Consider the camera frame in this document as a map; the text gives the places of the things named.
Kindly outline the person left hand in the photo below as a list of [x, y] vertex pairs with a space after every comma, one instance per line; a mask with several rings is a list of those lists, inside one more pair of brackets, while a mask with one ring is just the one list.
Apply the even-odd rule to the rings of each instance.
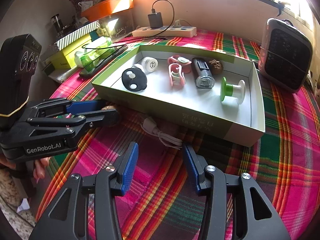
[[[37, 159], [33, 161], [33, 177], [38, 181], [39, 179], [44, 179], [46, 175], [46, 167], [49, 166], [50, 157]], [[1, 182], [9, 182], [11, 180], [10, 172], [20, 173], [26, 169], [27, 175], [30, 175], [30, 171], [22, 164], [15, 164], [5, 157], [3, 152], [1, 152]]]

